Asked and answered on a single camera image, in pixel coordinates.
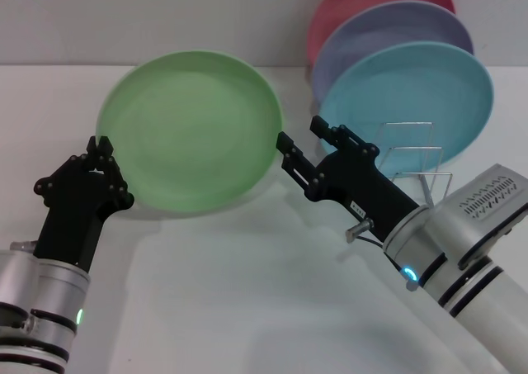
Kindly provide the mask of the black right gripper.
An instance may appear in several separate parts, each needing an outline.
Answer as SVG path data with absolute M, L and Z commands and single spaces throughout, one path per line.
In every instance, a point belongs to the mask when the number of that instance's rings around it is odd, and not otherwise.
M 358 220 L 370 220 L 370 232 L 385 241 L 418 204 L 377 169 L 375 157 L 368 154 L 370 145 L 346 126 L 330 126 L 321 116 L 314 116 L 309 128 L 339 150 L 315 167 L 282 131 L 276 141 L 276 148 L 283 155 L 281 167 L 303 188 L 309 200 L 335 201 Z

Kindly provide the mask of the purple round plate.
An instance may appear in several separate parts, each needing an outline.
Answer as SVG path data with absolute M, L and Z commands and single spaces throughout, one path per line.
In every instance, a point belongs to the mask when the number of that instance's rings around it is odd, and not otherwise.
M 360 60 L 415 41 L 442 42 L 474 53 L 468 29 L 453 12 L 432 2 L 386 2 L 350 17 L 326 39 L 312 68 L 314 98 L 321 103 L 337 79 Z

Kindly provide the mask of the green round plate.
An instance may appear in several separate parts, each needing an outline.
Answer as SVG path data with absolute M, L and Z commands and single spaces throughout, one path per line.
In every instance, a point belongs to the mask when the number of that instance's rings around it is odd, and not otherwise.
M 268 173 L 281 102 L 250 64 L 211 50 L 165 54 L 131 69 L 97 119 L 136 200 L 201 214 L 238 201 Z

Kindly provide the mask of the teal round plate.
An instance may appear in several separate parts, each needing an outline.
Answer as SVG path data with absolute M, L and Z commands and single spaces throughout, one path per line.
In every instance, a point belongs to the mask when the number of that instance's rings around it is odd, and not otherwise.
M 319 107 L 379 148 L 387 177 L 431 171 L 471 145 L 491 116 L 492 79 L 470 53 L 453 45 L 413 42 L 373 54 L 347 69 Z

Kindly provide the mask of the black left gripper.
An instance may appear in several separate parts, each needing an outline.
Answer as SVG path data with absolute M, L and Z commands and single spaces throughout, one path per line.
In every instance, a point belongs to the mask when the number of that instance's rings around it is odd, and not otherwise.
M 41 178 L 35 193 L 49 209 L 34 255 L 88 272 L 105 221 L 134 204 L 107 136 L 93 135 L 86 153 L 73 155 L 57 171 Z

